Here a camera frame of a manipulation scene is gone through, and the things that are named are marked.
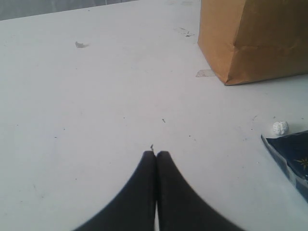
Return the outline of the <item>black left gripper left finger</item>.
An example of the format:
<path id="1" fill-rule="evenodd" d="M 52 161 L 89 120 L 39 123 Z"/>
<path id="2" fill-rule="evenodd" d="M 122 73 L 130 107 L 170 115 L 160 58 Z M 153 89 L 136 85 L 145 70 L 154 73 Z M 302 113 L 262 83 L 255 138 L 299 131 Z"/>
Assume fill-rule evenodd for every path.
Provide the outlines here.
<path id="1" fill-rule="evenodd" d="M 153 231 L 156 193 L 156 156 L 145 151 L 117 196 L 78 230 Z"/>

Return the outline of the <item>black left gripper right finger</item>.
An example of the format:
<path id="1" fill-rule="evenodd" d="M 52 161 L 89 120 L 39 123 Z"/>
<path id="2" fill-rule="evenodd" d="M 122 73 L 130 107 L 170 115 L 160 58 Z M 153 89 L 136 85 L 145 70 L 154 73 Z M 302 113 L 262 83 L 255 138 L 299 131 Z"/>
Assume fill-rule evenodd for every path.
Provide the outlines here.
<path id="1" fill-rule="evenodd" d="M 171 155 L 157 159 L 157 208 L 161 231 L 241 231 L 207 204 L 187 183 Z"/>

